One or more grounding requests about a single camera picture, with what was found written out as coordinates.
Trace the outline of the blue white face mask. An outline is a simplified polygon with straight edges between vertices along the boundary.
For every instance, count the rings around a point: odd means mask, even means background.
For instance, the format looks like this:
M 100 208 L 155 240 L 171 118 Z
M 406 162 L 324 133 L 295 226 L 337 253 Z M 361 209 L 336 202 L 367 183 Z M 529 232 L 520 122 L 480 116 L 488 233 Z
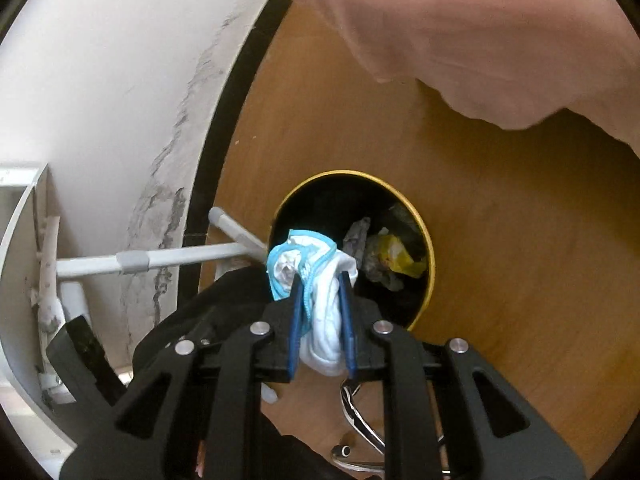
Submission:
M 358 278 L 357 260 L 338 249 L 334 240 L 316 231 L 289 230 L 285 241 L 273 247 L 267 257 L 267 275 L 275 300 L 290 296 L 294 280 L 302 280 L 299 359 L 328 377 L 340 376 L 346 370 L 338 299 L 338 278 L 343 273 L 354 284 Z

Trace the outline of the grey blue wrapper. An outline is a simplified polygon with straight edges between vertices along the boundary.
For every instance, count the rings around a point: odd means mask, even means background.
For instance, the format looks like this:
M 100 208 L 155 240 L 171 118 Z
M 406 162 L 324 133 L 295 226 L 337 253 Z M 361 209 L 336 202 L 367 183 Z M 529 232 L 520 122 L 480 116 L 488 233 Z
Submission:
M 354 222 L 343 238 L 342 252 L 355 259 L 358 270 L 362 267 L 366 252 L 370 224 L 369 217 Z

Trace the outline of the black gold-rimmed trash bin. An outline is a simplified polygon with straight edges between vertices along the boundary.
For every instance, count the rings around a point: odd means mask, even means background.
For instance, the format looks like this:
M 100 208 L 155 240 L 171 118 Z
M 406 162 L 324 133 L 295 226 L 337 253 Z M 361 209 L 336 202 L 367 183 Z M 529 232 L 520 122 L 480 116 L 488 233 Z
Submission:
M 435 253 L 425 222 L 401 192 L 355 170 L 316 174 L 289 192 L 271 225 L 269 246 L 292 230 L 318 232 L 356 260 L 356 295 L 384 318 L 410 328 L 435 284 Z

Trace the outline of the chrome chair base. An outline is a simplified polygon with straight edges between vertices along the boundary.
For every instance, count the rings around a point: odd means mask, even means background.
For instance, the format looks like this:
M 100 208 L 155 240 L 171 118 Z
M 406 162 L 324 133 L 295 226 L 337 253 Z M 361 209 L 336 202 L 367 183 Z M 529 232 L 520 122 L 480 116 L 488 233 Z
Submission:
M 352 379 L 345 379 L 340 388 L 340 401 L 344 419 L 350 428 L 358 434 L 363 441 L 378 453 L 385 457 L 385 441 L 378 431 L 376 431 L 361 414 L 355 403 L 355 398 L 361 389 L 359 382 Z M 363 462 L 352 458 L 352 450 L 355 445 L 347 440 L 335 445 L 331 450 L 331 460 L 335 466 L 346 471 L 359 472 L 360 474 L 377 474 L 382 476 L 385 471 L 383 462 Z

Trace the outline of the grey white desk hutch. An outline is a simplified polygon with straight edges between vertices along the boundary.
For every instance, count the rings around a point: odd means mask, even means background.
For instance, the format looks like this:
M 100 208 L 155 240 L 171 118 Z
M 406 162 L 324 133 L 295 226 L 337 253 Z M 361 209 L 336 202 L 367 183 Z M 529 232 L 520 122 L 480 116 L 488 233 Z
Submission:
M 43 401 L 55 378 L 43 364 L 37 320 L 47 168 L 1 165 L 1 416 L 37 476 L 56 479 L 73 441 Z

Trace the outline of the yellow snack bag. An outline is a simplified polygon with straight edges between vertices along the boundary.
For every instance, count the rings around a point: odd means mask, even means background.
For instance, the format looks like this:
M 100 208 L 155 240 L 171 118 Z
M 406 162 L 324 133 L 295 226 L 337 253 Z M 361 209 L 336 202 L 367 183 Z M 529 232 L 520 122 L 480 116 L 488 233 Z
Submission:
M 401 239 L 394 234 L 376 234 L 368 240 L 368 247 L 382 267 L 390 272 L 420 278 L 427 270 L 426 258 L 414 260 Z

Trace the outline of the pink bed sheet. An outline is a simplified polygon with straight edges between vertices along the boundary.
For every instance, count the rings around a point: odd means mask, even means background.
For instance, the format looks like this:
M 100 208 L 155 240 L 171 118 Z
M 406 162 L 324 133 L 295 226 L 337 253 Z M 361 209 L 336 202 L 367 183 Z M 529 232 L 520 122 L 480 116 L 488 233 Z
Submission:
M 639 35 L 617 0 L 293 0 L 377 80 L 506 130 L 571 110 L 639 144 Z

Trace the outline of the white desk leg frame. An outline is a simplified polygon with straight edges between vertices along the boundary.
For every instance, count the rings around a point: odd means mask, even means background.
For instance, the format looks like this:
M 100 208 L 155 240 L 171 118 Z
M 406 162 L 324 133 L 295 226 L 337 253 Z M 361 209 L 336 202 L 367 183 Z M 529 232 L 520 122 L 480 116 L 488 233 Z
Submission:
M 241 226 L 219 207 L 208 213 L 211 226 L 228 237 L 227 243 L 200 245 L 186 248 L 155 250 L 124 250 L 117 254 L 97 257 L 58 258 L 58 231 L 61 219 L 49 216 L 43 220 L 32 218 L 35 229 L 35 257 L 37 281 L 32 290 L 32 306 L 35 308 L 41 370 L 38 379 L 46 404 L 69 404 L 75 401 L 70 390 L 54 370 L 47 357 L 47 348 L 63 325 L 74 313 L 88 315 L 84 300 L 76 300 L 69 307 L 62 301 L 59 282 L 77 283 L 82 278 L 95 275 L 134 275 L 151 270 L 164 270 L 173 266 L 213 261 L 216 274 L 228 270 L 232 262 L 250 260 L 263 263 L 267 258 L 265 243 Z

